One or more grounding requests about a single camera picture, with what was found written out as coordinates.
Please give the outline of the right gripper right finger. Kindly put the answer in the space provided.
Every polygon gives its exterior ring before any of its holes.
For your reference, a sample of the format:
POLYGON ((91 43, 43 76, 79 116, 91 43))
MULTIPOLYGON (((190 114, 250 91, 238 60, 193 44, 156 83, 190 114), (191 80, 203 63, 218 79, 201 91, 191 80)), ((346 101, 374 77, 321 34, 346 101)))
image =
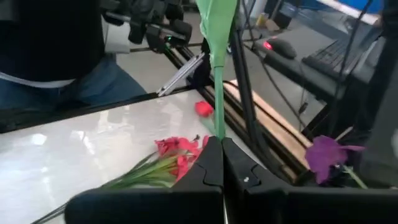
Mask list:
POLYGON ((229 224, 398 224, 398 190, 294 187, 222 141, 229 224))

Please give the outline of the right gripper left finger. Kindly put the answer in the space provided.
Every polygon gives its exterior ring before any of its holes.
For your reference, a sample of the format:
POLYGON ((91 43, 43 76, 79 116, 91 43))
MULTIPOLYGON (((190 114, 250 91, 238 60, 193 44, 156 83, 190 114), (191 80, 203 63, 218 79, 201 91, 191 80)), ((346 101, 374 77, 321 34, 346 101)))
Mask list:
POLYGON ((73 197, 66 224, 224 224, 223 148, 208 140, 170 189, 89 190, 73 197))

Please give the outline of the purple flower bunch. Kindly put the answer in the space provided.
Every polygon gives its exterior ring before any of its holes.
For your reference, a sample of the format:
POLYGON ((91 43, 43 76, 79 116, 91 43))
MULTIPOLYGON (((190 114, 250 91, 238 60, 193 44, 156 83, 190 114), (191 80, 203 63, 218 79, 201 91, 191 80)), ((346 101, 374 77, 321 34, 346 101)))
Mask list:
POLYGON ((362 152, 363 146, 340 145, 328 136, 318 136, 313 139, 313 144, 306 150, 305 160, 310 170, 315 174, 315 181, 322 184, 330 179, 331 167, 338 166, 347 173, 362 189, 368 186, 359 178, 355 171, 345 163, 349 152, 362 152))

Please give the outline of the green flower stem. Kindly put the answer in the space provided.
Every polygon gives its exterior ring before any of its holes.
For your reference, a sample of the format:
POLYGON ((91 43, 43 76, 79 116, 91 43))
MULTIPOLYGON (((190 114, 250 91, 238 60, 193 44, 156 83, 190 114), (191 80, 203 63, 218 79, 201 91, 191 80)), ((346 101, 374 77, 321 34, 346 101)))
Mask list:
POLYGON ((226 136, 223 72, 237 3, 237 0, 196 0, 201 15, 200 30, 210 48, 210 63, 215 83, 215 131, 220 140, 226 136))

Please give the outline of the red flower bunch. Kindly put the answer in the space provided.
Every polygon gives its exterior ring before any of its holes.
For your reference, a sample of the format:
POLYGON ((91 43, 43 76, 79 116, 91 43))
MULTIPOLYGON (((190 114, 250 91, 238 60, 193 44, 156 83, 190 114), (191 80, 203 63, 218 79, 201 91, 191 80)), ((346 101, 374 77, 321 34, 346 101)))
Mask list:
POLYGON ((191 168, 208 142, 209 136, 190 141, 183 137, 156 140, 157 152, 138 162, 122 176, 98 187, 100 190, 126 190, 138 187, 170 188, 191 168))

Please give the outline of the red tulip green stem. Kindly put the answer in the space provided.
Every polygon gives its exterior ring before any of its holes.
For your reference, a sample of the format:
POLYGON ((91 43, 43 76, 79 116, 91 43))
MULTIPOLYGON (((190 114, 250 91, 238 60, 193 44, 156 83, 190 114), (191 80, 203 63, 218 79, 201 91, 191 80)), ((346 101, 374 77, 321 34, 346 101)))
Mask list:
POLYGON ((199 116, 200 122, 209 132, 216 136, 214 109, 207 101, 195 103, 195 112, 199 116))

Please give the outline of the black desk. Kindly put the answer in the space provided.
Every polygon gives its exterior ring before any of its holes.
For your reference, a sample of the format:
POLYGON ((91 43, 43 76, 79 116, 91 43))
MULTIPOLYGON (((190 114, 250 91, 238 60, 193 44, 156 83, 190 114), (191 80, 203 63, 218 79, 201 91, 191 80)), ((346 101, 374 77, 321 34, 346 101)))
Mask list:
MULTIPOLYGON (((366 35, 372 28, 364 27, 359 30, 357 37, 366 35)), ((277 70, 289 80, 304 86, 309 92, 326 102, 334 98, 348 99, 356 98, 368 88, 374 74, 374 69, 380 56, 384 39, 379 36, 358 60, 352 72, 344 81, 324 75, 315 69, 302 63, 302 59, 317 50, 323 49, 333 43, 336 39, 345 39, 348 34, 333 29, 330 34, 319 33, 308 27, 299 27, 278 35, 255 41, 254 47, 264 54, 266 65, 277 70), (273 37, 288 41, 295 49, 295 59, 287 59, 273 50, 268 50, 262 44, 273 37)))

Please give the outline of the black keyboard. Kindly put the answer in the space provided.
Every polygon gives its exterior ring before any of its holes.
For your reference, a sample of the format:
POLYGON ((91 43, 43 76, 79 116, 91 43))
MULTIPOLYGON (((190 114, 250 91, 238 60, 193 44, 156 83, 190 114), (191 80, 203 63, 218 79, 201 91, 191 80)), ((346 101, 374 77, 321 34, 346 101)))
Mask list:
POLYGON ((349 37, 345 39, 336 39, 327 47, 304 57, 302 63, 336 81, 344 81, 352 72, 362 54, 378 39, 381 32, 382 31, 378 28, 372 28, 366 35, 354 38, 341 77, 340 70, 345 58, 349 37))

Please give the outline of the black computer mouse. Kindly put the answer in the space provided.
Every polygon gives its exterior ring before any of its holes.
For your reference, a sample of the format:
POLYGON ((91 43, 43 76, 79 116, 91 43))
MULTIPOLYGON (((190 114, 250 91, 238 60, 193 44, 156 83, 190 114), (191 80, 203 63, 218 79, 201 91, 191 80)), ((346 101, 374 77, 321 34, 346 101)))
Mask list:
POLYGON ((292 45, 288 41, 278 37, 273 37, 266 40, 262 46, 268 50, 273 50, 277 54, 287 59, 295 59, 297 56, 297 53, 292 45))

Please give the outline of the person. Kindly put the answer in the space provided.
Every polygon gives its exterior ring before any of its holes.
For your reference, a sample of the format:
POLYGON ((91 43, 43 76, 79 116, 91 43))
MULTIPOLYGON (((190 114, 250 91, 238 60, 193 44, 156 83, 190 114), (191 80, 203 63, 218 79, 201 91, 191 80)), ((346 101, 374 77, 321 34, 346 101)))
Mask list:
POLYGON ((144 93, 105 51, 101 0, 0 3, 0 110, 103 106, 144 93))

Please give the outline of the grey computer monitor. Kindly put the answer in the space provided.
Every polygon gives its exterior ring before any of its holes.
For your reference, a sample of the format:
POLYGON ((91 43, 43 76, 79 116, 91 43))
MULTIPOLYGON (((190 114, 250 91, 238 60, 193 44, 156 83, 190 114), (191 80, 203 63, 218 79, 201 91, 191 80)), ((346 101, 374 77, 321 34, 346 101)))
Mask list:
POLYGON ((368 1, 371 1, 365 15, 361 18, 364 23, 373 25, 379 18, 384 7, 384 0, 316 0, 328 7, 340 11, 348 16, 358 18, 368 1))

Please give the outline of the silver metal bracket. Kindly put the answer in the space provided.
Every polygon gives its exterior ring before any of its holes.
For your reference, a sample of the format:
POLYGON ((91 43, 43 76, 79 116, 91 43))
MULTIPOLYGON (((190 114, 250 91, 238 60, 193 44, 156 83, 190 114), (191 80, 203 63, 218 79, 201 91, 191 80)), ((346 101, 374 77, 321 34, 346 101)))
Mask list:
POLYGON ((204 56, 205 53, 202 52, 201 54, 192 57, 166 84, 157 90, 157 95, 165 96, 174 91, 180 80, 187 78, 203 63, 204 56))

